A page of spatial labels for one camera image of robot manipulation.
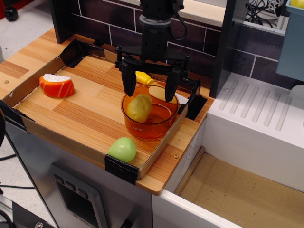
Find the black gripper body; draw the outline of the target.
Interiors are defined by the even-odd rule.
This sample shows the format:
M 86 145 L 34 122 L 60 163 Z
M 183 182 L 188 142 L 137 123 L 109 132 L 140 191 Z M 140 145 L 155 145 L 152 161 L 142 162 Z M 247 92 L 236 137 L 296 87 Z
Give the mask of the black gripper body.
M 168 48 L 167 41 L 173 37 L 170 24 L 144 23 L 142 42 L 138 46 L 117 46 L 115 67 L 121 71 L 122 64 L 128 64 L 135 71 L 147 71 L 168 76 L 173 70 L 180 70 L 180 81 L 188 78 L 190 57 Z

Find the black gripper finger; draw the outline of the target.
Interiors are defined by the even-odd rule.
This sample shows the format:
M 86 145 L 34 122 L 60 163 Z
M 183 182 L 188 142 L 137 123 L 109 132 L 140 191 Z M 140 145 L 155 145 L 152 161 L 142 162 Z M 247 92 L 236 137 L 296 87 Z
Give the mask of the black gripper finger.
M 122 64 L 122 82 L 124 86 L 124 92 L 128 96 L 133 96 L 136 87 L 136 74 L 135 70 L 128 64 Z
M 165 86 L 165 101 L 168 103 L 173 100 L 180 81 L 181 71 L 173 69 L 167 76 Z

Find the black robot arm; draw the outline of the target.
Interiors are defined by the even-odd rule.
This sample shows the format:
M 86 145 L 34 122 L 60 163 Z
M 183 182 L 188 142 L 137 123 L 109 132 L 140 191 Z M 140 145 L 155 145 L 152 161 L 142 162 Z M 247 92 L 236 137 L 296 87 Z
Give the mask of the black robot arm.
M 184 9 L 181 0 L 142 0 L 142 42 L 139 46 L 117 46 L 116 68 L 122 73 L 124 92 L 132 96 L 136 86 L 136 72 L 143 71 L 167 77 L 165 101 L 173 100 L 178 84 L 188 77 L 190 56 L 174 52 L 167 46 L 174 39 L 172 16 L 183 21 L 178 12 Z

